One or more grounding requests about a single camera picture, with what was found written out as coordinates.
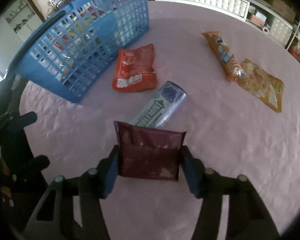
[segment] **basket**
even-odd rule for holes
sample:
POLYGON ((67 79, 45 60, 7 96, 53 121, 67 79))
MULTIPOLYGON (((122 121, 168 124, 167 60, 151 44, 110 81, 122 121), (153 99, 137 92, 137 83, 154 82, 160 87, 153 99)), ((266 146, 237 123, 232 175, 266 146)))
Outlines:
POLYGON ((25 42, 8 73, 18 73, 72 102, 149 30, 147 0, 74 0, 25 42))

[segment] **maroon packet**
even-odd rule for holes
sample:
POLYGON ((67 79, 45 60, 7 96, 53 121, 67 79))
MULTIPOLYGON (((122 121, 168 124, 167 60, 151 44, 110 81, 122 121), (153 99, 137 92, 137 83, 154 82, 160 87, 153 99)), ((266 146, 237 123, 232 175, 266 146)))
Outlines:
POLYGON ((114 122, 119 175, 138 179, 178 180, 186 132, 173 132, 114 122))

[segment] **red pouch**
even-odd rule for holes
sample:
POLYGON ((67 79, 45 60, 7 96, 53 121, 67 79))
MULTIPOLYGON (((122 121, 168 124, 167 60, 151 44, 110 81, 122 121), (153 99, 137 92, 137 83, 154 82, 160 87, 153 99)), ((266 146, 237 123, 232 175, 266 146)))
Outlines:
POLYGON ((152 67, 154 46, 138 49, 120 49, 112 88, 119 92, 138 92, 157 86, 157 76, 152 67))
POLYGON ((114 122, 120 146, 119 175, 138 179, 178 180, 186 132, 114 122))

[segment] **metal bolt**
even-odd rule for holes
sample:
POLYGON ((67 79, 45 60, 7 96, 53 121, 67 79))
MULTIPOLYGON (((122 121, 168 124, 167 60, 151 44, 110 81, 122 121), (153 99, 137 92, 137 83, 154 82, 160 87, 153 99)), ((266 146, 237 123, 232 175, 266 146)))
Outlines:
POLYGON ((206 174, 208 174, 208 175, 211 175, 211 174, 214 173, 214 170, 213 170, 213 168, 205 168, 205 169, 204 169, 204 172, 205 172, 206 174))
POLYGON ((92 169, 88 170, 88 173, 89 173, 90 175, 96 175, 97 172, 98 172, 98 171, 97 171, 96 168, 92 168, 92 169))
POLYGON ((54 178, 55 182, 62 182, 63 181, 63 176, 62 175, 58 175, 54 178))
POLYGON ((245 182, 245 181, 248 180, 248 177, 247 177, 246 175, 240 174, 240 175, 238 176, 238 179, 239 179, 240 181, 242 181, 242 182, 245 182))

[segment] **pink tablecloth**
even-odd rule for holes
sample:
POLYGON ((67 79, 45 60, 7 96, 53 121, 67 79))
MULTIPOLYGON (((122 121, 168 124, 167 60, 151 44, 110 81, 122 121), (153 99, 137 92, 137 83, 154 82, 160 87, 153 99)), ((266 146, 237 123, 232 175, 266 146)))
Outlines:
MULTIPOLYGON (((188 94, 164 128, 188 131, 185 144, 193 155, 221 175, 246 174, 282 232, 300 208, 300 64, 265 34, 222 13, 169 2, 149 2, 149 11, 150 31, 131 48, 153 43, 158 88, 170 80, 188 94), (240 61, 247 57, 284 82, 282 113, 226 81, 200 34, 205 31, 220 31, 240 61)), ((114 64, 80 104, 27 85, 20 113, 38 114, 25 130, 34 155, 51 161, 43 171, 48 183, 96 166, 116 143, 113 121, 130 121, 156 91, 116 92, 113 73, 114 64)), ((101 206, 113 240, 187 240, 201 200, 190 194, 183 174, 179 182, 118 177, 101 206)), ((225 230, 222 222, 219 239, 225 230)))

